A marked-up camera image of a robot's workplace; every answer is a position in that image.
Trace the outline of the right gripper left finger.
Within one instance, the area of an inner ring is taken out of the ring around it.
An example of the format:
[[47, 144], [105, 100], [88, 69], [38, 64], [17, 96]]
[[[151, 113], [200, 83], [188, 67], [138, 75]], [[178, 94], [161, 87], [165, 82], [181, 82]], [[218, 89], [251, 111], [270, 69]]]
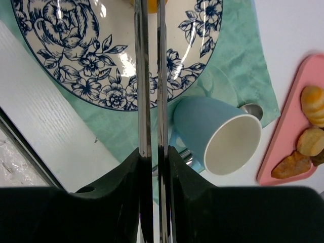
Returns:
[[148, 3], [134, 1], [138, 97], [141, 242], [153, 242], [152, 156], [149, 93]]

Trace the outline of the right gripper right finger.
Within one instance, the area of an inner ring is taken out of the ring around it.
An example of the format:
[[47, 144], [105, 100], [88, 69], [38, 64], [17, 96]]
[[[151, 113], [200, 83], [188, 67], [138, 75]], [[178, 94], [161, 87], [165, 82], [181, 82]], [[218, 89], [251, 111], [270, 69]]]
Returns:
[[158, 189], [160, 242], [169, 242], [169, 203], [167, 197], [168, 129], [167, 68], [166, 68], [166, 16], [165, 1], [157, 1], [157, 110], [158, 110]]

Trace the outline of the yellow ring donut bread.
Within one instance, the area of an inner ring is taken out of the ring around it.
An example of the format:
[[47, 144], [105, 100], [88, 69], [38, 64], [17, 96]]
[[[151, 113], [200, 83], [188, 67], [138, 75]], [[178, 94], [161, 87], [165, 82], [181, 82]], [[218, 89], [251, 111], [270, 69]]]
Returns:
[[[142, 7], [141, 1], [135, 1], [135, 0], [128, 0], [127, 3], [131, 4], [134, 7], [135, 12], [140, 11], [140, 8]], [[147, 0], [147, 13], [148, 14], [156, 14], [157, 13], [157, 0]]]

